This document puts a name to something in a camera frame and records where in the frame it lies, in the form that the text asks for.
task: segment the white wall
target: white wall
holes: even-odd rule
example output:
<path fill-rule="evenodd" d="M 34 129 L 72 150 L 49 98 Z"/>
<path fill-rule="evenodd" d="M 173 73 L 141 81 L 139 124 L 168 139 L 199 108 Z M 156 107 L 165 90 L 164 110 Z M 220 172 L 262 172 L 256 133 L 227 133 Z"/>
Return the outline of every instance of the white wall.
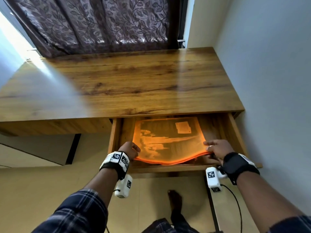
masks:
<path fill-rule="evenodd" d="M 229 1 L 230 0 L 188 1 L 184 32 L 184 39 L 186 40 L 185 46 L 187 48 L 214 46 L 225 19 Z"/>
<path fill-rule="evenodd" d="M 311 0 L 232 0 L 215 50 L 262 176 L 311 214 Z"/>

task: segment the hand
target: hand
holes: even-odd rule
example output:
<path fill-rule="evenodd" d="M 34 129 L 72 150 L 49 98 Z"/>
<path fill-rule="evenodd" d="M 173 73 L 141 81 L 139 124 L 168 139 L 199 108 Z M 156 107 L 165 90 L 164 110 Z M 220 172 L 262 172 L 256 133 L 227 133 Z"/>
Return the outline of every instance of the hand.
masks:
<path fill-rule="evenodd" d="M 208 152 L 214 153 L 216 158 L 223 163 L 224 157 L 231 153 L 234 152 L 233 148 L 231 147 L 230 143 L 226 140 L 211 140 L 211 141 L 204 141 L 204 145 L 208 145 L 206 150 Z"/>
<path fill-rule="evenodd" d="M 127 141 L 119 148 L 119 151 L 125 152 L 130 161 L 132 161 L 138 156 L 140 148 L 135 143 Z"/>

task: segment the floor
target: floor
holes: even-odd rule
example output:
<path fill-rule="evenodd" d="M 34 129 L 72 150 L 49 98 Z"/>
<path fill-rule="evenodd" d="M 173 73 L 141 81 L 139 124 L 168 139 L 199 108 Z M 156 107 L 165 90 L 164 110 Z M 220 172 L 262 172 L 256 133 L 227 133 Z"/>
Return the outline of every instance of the floor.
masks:
<path fill-rule="evenodd" d="M 31 232 L 68 195 L 83 188 L 107 155 L 109 136 L 82 135 L 72 165 L 0 169 L 1 232 Z M 134 179 L 128 198 L 111 199 L 109 231 L 138 233 L 159 218 L 170 221 L 169 189 L 182 195 L 182 214 L 193 228 L 205 233 L 215 231 L 200 176 Z"/>

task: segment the patterned curtain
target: patterned curtain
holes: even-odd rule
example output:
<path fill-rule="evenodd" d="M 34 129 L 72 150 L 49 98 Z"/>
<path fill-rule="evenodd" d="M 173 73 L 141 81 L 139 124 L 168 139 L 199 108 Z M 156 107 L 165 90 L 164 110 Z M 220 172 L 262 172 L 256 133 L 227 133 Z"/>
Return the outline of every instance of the patterned curtain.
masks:
<path fill-rule="evenodd" d="M 177 49 L 180 0 L 5 0 L 42 56 Z"/>

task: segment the open drawer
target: open drawer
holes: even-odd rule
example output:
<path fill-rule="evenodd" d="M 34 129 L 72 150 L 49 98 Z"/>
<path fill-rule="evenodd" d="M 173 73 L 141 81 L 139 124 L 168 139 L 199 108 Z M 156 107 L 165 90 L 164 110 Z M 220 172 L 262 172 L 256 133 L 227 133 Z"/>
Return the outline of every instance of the open drawer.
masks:
<path fill-rule="evenodd" d="M 231 113 L 115 118 L 113 119 L 108 153 L 118 150 L 126 141 L 133 140 L 137 120 L 174 117 L 197 117 L 205 140 L 226 139 L 236 152 L 248 156 Z M 148 164 L 134 160 L 131 162 L 129 173 L 203 171 L 208 167 L 215 166 L 216 163 L 217 161 L 203 156 L 175 165 Z"/>

